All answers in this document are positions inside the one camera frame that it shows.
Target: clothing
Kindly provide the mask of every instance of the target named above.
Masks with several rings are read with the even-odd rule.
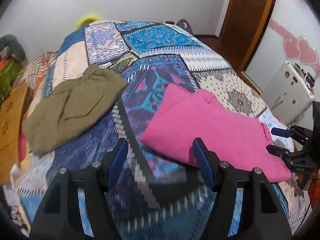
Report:
[[[22,61],[25,59],[26,54],[17,38],[12,34],[7,34],[0,38],[0,61],[10,56]]]
[[[134,138],[128,137],[129,141],[135,141],[143,134],[160,107],[163,94],[169,83],[179,84],[190,92],[197,89],[194,79],[179,55],[154,55],[141,58],[123,71],[121,75],[124,80],[129,82],[121,95],[123,106],[121,107],[121,103],[119,104],[120,114],[129,122],[129,125],[126,126],[126,121],[123,120],[125,130],[127,133],[132,131],[134,134]],[[172,183],[178,183],[185,176],[184,167],[175,162],[164,160],[162,156],[157,156],[142,143],[139,144],[135,154],[137,154],[137,163],[147,177],[147,181],[170,176]]]
[[[9,59],[0,71],[0,107],[12,90],[12,84],[22,70],[20,62]]]
[[[197,166],[191,148],[197,137],[237,169],[260,167],[270,182],[291,177],[285,164],[266,150],[272,140],[265,124],[225,109],[207,90],[192,94],[170,83],[140,140],[167,157]]]
[[[40,83],[44,80],[44,75],[49,66],[56,57],[55,52],[45,52],[40,57],[26,65],[20,72],[12,85],[12,91],[17,90],[23,84],[27,83],[33,97],[37,92]]]
[[[190,24],[185,19],[178,21],[177,26],[179,26],[182,30],[185,30],[186,32],[188,32],[192,36],[194,36]]]
[[[81,78],[60,83],[22,124],[33,153],[51,152],[79,136],[114,105],[126,85],[119,74],[96,64]]]
[[[214,93],[220,104],[232,112],[258,117],[267,108],[261,97],[244,84],[232,68],[198,71],[193,75],[200,88]]]
[[[304,216],[306,216],[306,218],[304,219],[302,224],[304,224],[308,220],[308,216],[312,212],[312,208],[310,207],[308,213],[306,214],[309,204],[310,198],[308,191],[296,189],[291,214],[289,216],[289,224],[292,234],[297,231],[298,227],[302,223]]]

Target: pink garment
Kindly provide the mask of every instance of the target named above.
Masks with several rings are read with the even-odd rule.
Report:
[[[205,89],[192,94],[170,83],[140,141],[167,157],[197,166],[192,153],[197,137],[221,161],[237,169],[260,167],[270,182],[291,178],[284,162],[266,150],[273,142],[268,127],[258,118],[227,110]]]
[[[21,130],[19,141],[19,162],[22,162],[27,155],[27,140]]]

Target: stuffed toy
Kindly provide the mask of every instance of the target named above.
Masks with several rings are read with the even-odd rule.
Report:
[[[22,61],[26,57],[23,47],[18,42],[17,38],[11,34],[0,38],[0,61],[13,57],[15,60]]]

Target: blanket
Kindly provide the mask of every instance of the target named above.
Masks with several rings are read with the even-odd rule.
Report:
[[[266,105],[219,54],[175,25],[153,22],[99,21],[67,36],[45,73],[41,98],[51,96],[62,81],[81,77],[92,63],[121,74],[129,85],[92,128],[46,160],[36,159],[41,174],[27,171],[21,178],[17,192],[29,221],[61,167],[85,168],[112,150],[118,138],[126,138],[130,145],[126,162],[118,184],[106,194],[122,238],[199,239],[216,194],[203,185],[196,168],[164,158],[138,137],[160,106],[169,82],[190,92],[208,89],[230,111],[247,116],[268,111]],[[279,125],[271,113],[259,119],[270,123],[270,129]],[[277,139],[293,151],[290,139]],[[45,186],[39,188],[39,181]],[[273,187],[289,215],[289,198],[278,184]],[[238,230],[242,193],[238,189],[230,236]],[[78,197],[84,231],[92,236],[82,189]]]

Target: metal screw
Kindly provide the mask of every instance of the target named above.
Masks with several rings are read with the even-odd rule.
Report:
[[[260,168],[254,168],[253,171],[257,174],[261,174],[262,173],[262,169]]]
[[[227,168],[227,167],[229,166],[229,163],[223,161],[223,162],[220,162],[220,166],[221,166],[222,168]]]
[[[101,162],[95,161],[92,163],[92,167],[98,168],[101,165]]]
[[[63,167],[63,168],[61,168],[60,170],[59,170],[59,173],[60,174],[64,174],[64,173],[66,173],[67,172],[67,168],[65,168],[65,167]]]

